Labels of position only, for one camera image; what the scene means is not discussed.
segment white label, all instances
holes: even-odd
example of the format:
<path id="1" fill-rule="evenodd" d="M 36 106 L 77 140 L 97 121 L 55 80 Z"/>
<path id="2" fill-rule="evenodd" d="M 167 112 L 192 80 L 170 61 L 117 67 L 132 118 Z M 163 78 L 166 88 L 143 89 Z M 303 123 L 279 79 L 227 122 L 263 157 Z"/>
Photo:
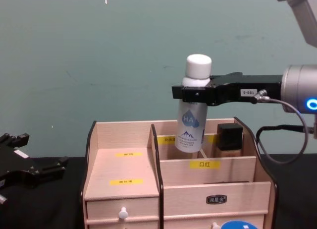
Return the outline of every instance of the white label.
<path id="1" fill-rule="evenodd" d="M 252 97 L 255 94 L 257 94 L 258 90 L 257 89 L 241 89 L 240 94 L 241 97 Z"/>
<path id="2" fill-rule="evenodd" d="M 18 154 L 19 156 L 23 157 L 23 158 L 28 158 L 29 156 L 25 153 L 23 153 L 22 151 L 20 150 L 15 150 L 14 151 L 16 154 Z"/>
<path id="3" fill-rule="evenodd" d="M 0 188 L 4 186 L 5 179 L 0 181 Z"/>

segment wooden organizer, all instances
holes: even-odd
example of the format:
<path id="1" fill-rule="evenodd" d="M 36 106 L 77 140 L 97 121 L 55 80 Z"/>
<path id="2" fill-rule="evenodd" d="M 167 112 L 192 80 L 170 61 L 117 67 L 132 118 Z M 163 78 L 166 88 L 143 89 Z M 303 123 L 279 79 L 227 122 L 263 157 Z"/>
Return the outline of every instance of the wooden organizer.
<path id="1" fill-rule="evenodd" d="M 211 157 L 217 125 L 233 122 L 243 126 L 243 156 L 207 159 L 175 148 L 174 120 L 94 122 L 81 194 L 85 228 L 210 229 L 240 220 L 272 229 L 277 186 L 250 129 L 237 118 L 208 119 L 203 150 Z M 207 204 L 211 195 L 227 201 Z"/>

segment cable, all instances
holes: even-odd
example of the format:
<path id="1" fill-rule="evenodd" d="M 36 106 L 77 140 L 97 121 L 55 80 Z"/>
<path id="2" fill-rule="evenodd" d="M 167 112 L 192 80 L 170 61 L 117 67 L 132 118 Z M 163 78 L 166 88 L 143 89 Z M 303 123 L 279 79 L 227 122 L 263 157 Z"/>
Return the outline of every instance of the cable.
<path id="1" fill-rule="evenodd" d="M 298 160 L 301 155 L 304 153 L 304 151 L 306 150 L 306 147 L 307 147 L 307 143 L 308 143 L 308 137 L 309 137 L 309 128 L 307 127 L 307 124 L 302 116 L 302 114 L 295 108 L 293 107 L 291 104 L 287 103 L 287 102 L 284 102 L 284 101 L 281 101 L 281 100 L 278 100 L 278 99 L 271 99 L 270 97 L 268 96 L 263 96 L 263 97 L 260 97 L 259 98 L 259 102 L 262 102 L 262 103 L 277 103 L 277 104 L 282 104 L 282 105 L 285 105 L 289 108 L 291 108 L 295 113 L 296 115 L 299 117 L 299 119 L 301 120 L 302 124 L 303 124 L 303 132 L 305 134 L 305 140 L 304 140 L 304 144 L 300 150 L 300 152 L 295 156 L 293 157 L 292 159 L 288 160 L 288 161 L 278 161 L 278 160 L 275 160 L 274 158 L 272 158 L 268 153 L 267 151 L 265 150 L 261 140 L 260 140 L 260 134 L 263 130 L 261 130 L 261 128 L 259 129 L 259 131 L 257 132 L 257 138 L 256 138 L 256 141 L 257 141 L 257 144 L 260 145 L 260 147 L 262 148 L 264 154 L 266 155 L 266 157 L 268 157 L 271 161 L 273 161 L 274 163 L 276 164 L 279 164 L 279 165 L 286 165 L 286 164 L 290 164 L 290 163 L 293 163 L 295 162 L 296 160 Z"/>
<path id="2" fill-rule="evenodd" d="M 287 130 L 287 131 L 295 131 L 295 132 L 304 132 L 303 125 L 278 125 L 278 126 L 263 126 L 257 131 L 257 137 L 260 135 L 263 131 L 276 131 L 276 130 Z M 309 134 L 314 133 L 313 127 L 308 127 Z"/>
<path id="3" fill-rule="evenodd" d="M 205 154 L 205 152 L 204 152 L 204 150 L 201 148 L 200 149 L 200 153 L 202 154 L 202 156 L 204 157 L 204 158 L 207 158 L 207 156 L 206 156 L 206 154 Z"/>

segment blue led ring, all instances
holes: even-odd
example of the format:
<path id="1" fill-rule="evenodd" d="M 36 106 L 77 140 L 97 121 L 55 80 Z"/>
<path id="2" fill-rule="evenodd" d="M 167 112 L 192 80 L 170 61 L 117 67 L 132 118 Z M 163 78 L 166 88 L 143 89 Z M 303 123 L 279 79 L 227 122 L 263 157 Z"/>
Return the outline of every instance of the blue led ring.
<path id="1" fill-rule="evenodd" d="M 317 99 L 309 99 L 306 105 L 310 110 L 317 110 Z"/>

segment blue lid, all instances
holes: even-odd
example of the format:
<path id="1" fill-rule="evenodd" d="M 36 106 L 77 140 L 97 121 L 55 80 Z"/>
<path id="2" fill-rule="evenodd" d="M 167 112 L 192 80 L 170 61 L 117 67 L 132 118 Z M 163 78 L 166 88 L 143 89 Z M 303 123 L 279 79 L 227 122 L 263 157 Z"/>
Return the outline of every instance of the blue lid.
<path id="1" fill-rule="evenodd" d="M 243 221 L 230 221 L 221 226 L 221 229 L 258 229 L 256 226 Z"/>

